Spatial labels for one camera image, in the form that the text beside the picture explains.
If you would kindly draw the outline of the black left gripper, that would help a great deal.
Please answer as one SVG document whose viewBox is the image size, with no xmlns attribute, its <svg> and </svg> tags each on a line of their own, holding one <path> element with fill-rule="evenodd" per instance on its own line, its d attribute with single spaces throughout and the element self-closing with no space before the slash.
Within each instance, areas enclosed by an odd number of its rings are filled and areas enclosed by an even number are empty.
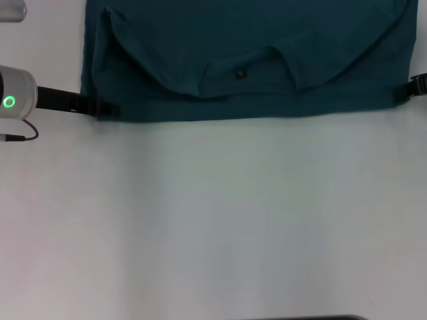
<svg viewBox="0 0 427 320">
<path fill-rule="evenodd" d="M 40 86 L 37 88 L 35 107 L 37 109 L 80 113 L 93 117 L 120 117 L 120 107 L 106 103 L 101 99 Z"/>
</svg>

